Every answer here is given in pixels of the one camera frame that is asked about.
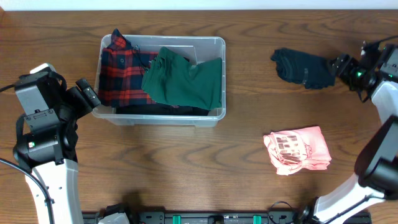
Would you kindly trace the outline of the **red navy plaid shirt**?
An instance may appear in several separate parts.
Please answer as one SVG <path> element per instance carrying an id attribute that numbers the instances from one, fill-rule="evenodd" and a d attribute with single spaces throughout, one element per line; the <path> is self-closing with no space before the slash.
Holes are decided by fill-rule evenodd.
<path id="1" fill-rule="evenodd" d="M 110 44 L 101 52 L 98 96 L 102 105 L 120 108 L 154 104 L 142 90 L 142 81 L 157 55 L 141 51 L 115 29 Z"/>

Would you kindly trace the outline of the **dark navy garment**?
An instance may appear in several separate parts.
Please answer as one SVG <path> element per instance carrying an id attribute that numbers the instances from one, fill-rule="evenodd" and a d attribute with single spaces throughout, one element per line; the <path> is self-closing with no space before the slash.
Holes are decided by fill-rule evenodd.
<path id="1" fill-rule="evenodd" d="M 281 48 L 274 51 L 278 76 L 289 83 L 302 84 L 306 89 L 320 90 L 335 84 L 328 69 L 328 60 L 297 50 Z"/>

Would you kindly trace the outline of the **black garment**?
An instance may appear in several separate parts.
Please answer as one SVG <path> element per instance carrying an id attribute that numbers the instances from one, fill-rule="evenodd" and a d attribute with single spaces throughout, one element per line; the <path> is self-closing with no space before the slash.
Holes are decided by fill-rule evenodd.
<path id="1" fill-rule="evenodd" d="M 116 108 L 116 114 L 207 116 L 208 110 L 191 106 L 170 106 L 164 104 L 130 105 Z"/>

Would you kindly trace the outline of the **dark green garment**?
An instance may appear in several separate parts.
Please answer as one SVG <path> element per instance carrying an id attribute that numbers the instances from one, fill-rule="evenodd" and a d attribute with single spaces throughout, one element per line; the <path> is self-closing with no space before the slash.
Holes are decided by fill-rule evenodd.
<path id="1" fill-rule="evenodd" d="M 157 103 L 213 110 L 222 106 L 222 59 L 197 65 L 162 47 L 150 61 L 142 90 Z"/>

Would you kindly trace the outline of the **pink printed garment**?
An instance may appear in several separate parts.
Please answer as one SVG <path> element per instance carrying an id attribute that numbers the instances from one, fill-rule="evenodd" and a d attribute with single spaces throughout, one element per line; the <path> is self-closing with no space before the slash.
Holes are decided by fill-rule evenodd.
<path id="1" fill-rule="evenodd" d="M 331 161 L 318 126 L 271 132 L 263 141 L 278 175 L 291 175 L 302 169 L 325 170 Z"/>

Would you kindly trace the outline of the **clear plastic storage bin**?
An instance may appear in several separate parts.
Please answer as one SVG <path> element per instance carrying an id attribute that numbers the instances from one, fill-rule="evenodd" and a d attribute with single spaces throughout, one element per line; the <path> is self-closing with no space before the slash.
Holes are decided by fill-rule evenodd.
<path id="1" fill-rule="evenodd" d="M 222 85 L 220 108 L 215 108 L 208 116 L 175 116 L 147 114 L 117 114 L 116 109 L 109 106 L 97 106 L 92 115 L 105 119 L 118 126 L 134 126 L 135 124 L 156 124 L 172 126 L 214 127 L 226 115 L 226 42 L 221 37 L 164 36 L 164 35 L 125 35 L 132 46 L 141 51 L 159 51 L 167 47 L 175 53 L 186 57 L 192 64 L 203 63 L 215 58 L 222 61 Z"/>

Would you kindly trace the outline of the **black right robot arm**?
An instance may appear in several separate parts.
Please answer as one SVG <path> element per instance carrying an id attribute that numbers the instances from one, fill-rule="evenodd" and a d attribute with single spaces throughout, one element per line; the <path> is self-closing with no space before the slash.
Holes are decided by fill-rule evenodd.
<path id="1" fill-rule="evenodd" d="M 397 200 L 397 49 L 364 50 L 334 60 L 331 71 L 355 90 L 366 91 L 382 126 L 359 153 L 353 175 L 315 198 L 295 223 L 370 223 L 366 209 Z"/>

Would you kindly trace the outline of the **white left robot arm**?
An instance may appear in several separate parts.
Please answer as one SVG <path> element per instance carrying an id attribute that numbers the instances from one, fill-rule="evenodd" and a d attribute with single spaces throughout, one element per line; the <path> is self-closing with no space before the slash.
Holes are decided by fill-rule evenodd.
<path id="1" fill-rule="evenodd" d="M 68 88 L 54 71 L 23 75 L 14 90 L 24 109 L 14 157 L 27 171 L 40 223 L 83 223 L 78 196 L 77 120 L 100 105 L 84 79 Z"/>

